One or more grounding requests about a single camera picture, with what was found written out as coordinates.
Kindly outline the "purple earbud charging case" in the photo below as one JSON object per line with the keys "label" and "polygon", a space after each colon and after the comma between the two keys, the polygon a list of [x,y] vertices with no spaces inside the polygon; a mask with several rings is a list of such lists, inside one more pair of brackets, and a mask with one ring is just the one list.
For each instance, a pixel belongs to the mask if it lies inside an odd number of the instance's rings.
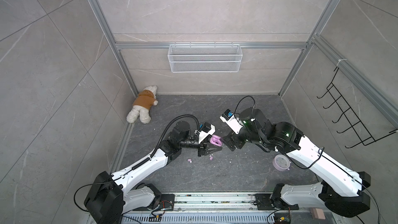
{"label": "purple earbud charging case", "polygon": [[210,143],[218,146],[218,147],[222,147],[223,146],[223,141],[222,138],[217,136],[217,135],[212,135],[210,138]]}

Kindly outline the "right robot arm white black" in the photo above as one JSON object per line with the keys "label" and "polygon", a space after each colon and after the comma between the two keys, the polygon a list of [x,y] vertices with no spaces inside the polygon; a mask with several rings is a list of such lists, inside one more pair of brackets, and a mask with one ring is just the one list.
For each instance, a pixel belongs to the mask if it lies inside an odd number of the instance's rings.
{"label": "right robot arm white black", "polygon": [[310,185],[277,184],[269,198],[273,207],[327,208],[348,218],[370,210],[371,198],[365,193],[371,185],[370,175],[343,166],[294,125],[288,122],[272,124],[261,110],[251,108],[238,116],[226,110],[220,119],[231,129],[223,138],[231,150],[252,143],[265,152],[279,152],[290,162],[297,161],[297,167],[311,170],[322,179]]}

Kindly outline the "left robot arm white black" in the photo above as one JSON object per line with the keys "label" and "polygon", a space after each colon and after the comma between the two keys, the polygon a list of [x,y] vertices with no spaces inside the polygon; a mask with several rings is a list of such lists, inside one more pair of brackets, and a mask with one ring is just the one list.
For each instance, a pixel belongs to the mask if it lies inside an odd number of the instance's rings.
{"label": "left robot arm white black", "polygon": [[220,151],[220,146],[210,142],[214,125],[206,122],[191,132],[186,121],[179,121],[170,133],[163,133],[160,143],[149,154],[134,164],[109,174],[100,173],[84,200],[84,206],[98,224],[113,224],[123,214],[142,207],[157,207],[161,193],[153,185],[137,186],[150,174],[174,161],[183,148],[193,148],[199,156]]}

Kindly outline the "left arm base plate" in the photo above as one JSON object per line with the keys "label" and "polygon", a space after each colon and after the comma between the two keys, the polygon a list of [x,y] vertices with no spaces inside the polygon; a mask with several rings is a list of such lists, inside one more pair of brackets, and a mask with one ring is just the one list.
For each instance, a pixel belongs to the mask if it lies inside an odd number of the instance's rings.
{"label": "left arm base plate", "polygon": [[154,211],[156,209],[174,209],[175,195],[174,194],[162,194],[156,196],[149,206],[144,207],[144,209],[149,211]]}

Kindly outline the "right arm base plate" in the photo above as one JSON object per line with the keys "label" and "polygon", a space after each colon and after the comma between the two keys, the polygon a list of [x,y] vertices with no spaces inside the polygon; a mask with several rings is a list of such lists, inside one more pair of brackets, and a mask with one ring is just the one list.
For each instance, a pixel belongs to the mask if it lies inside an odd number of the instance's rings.
{"label": "right arm base plate", "polygon": [[280,197],[273,196],[272,194],[255,194],[254,205],[260,211],[265,210],[298,210],[297,204],[290,205],[284,202]]}

